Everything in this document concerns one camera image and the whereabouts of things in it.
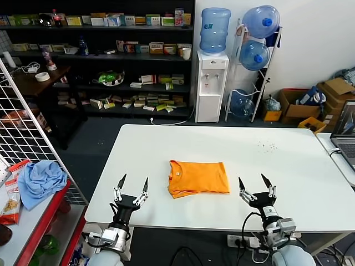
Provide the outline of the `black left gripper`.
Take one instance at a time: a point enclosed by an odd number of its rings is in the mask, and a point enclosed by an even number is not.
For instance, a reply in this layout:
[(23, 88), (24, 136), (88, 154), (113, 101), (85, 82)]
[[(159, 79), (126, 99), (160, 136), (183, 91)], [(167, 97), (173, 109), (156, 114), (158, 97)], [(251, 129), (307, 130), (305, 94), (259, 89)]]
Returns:
[(148, 195), (148, 180), (147, 177), (142, 189), (141, 194), (136, 196), (130, 195), (122, 195), (121, 189), (123, 188), (125, 179), (127, 174), (119, 180), (118, 184), (113, 187), (114, 191), (114, 203), (111, 203), (111, 210), (113, 211), (113, 223), (122, 224), (127, 226), (130, 222), (131, 215), (134, 211), (139, 209), (146, 199), (149, 197)]

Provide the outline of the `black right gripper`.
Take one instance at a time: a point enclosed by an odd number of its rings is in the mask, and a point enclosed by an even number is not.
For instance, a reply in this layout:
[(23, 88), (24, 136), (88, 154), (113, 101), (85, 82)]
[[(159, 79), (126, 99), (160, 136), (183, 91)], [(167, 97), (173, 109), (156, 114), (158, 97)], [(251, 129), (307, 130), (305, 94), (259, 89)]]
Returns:
[(239, 196), (250, 207), (256, 208), (260, 212), (263, 223), (273, 223), (279, 220), (279, 215), (273, 206), (276, 202), (276, 186), (273, 186), (264, 174), (261, 174), (261, 177), (268, 188), (268, 192), (250, 193), (239, 177)]

